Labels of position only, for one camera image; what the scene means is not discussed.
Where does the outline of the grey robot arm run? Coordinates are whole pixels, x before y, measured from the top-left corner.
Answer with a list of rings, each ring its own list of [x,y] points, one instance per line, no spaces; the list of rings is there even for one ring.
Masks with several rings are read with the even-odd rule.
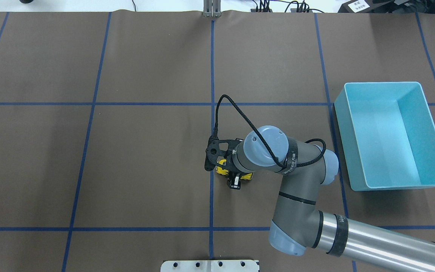
[[[435,272],[435,242],[375,227],[316,208],[322,185],[338,172],[338,158],[313,140],[298,141],[275,126],[252,127],[244,139],[220,140],[215,125],[204,169],[228,171],[228,187],[240,189],[241,177],[261,169],[282,176],[269,229],[273,248],[303,255],[324,251],[398,272]]]

